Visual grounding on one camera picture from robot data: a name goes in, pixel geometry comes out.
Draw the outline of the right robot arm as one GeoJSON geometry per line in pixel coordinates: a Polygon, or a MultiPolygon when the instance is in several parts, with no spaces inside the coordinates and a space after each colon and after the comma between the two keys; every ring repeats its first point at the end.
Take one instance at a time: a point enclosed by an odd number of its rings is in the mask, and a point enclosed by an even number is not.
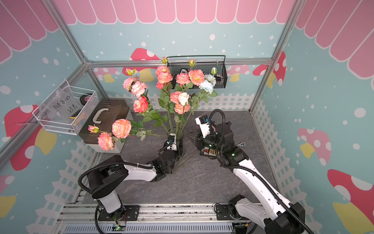
{"type": "Polygon", "coordinates": [[[267,234],[311,234],[305,223],[305,209],[280,194],[257,170],[249,156],[234,142],[231,123],[215,125],[208,117],[196,118],[200,133],[194,142],[201,155],[219,161],[241,179],[259,200],[260,205],[242,195],[230,200],[233,219],[247,218],[261,226],[267,234]]]}

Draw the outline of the clear glass vase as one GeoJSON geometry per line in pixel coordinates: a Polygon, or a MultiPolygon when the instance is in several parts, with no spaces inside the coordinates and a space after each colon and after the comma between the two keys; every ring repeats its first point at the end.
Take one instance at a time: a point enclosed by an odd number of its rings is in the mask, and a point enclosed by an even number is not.
{"type": "Polygon", "coordinates": [[[181,158],[184,155],[183,150],[183,139],[184,139],[184,131],[178,130],[176,134],[176,145],[177,145],[177,151],[174,151],[176,153],[177,158],[181,158]]]}

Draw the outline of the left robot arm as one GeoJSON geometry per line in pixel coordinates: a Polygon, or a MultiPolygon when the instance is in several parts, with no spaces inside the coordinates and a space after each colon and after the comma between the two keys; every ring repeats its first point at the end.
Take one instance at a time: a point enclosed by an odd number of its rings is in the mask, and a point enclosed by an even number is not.
{"type": "Polygon", "coordinates": [[[115,189],[124,181],[141,180],[158,182],[172,174],[179,160],[178,149],[167,145],[157,152],[158,157],[147,164],[124,161],[115,155],[97,166],[83,172],[78,179],[79,187],[98,202],[95,219],[98,221],[124,220],[127,209],[115,189]]]}

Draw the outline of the orange pink rose spray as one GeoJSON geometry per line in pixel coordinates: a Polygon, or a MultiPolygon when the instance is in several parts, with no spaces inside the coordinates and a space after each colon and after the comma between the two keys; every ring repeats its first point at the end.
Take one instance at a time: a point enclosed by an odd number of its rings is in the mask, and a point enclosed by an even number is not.
{"type": "MultiPolygon", "coordinates": [[[[194,70],[193,67],[195,66],[195,61],[193,59],[191,59],[189,61],[189,65],[191,67],[191,70],[194,70]]],[[[194,111],[196,109],[198,109],[199,103],[206,98],[208,93],[199,89],[199,86],[195,86],[191,83],[188,84],[188,85],[180,85],[180,84],[177,83],[174,88],[173,87],[171,88],[170,95],[172,93],[176,92],[176,91],[186,92],[190,96],[189,104],[190,104],[191,107],[190,107],[190,110],[183,115],[184,123],[181,124],[181,126],[180,126],[180,130],[184,131],[184,128],[185,128],[188,120],[193,115],[194,111]]],[[[176,122],[175,122],[175,117],[177,116],[177,114],[174,111],[174,107],[175,107],[175,103],[171,100],[171,102],[170,102],[170,121],[173,125],[173,128],[172,128],[173,133],[177,133],[176,122]]]]}

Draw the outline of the pink rose stem bunch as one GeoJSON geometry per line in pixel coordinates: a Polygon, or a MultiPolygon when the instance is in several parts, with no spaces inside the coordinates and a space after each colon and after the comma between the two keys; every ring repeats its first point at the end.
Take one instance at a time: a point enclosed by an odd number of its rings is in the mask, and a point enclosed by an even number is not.
{"type": "Polygon", "coordinates": [[[90,134],[98,134],[97,143],[101,150],[111,151],[115,149],[115,143],[125,143],[129,136],[139,137],[144,140],[146,136],[157,136],[162,135],[154,134],[154,129],[145,129],[143,122],[130,121],[126,119],[116,120],[112,124],[111,132],[101,131],[99,127],[95,125],[89,125],[88,131],[90,134]]]}

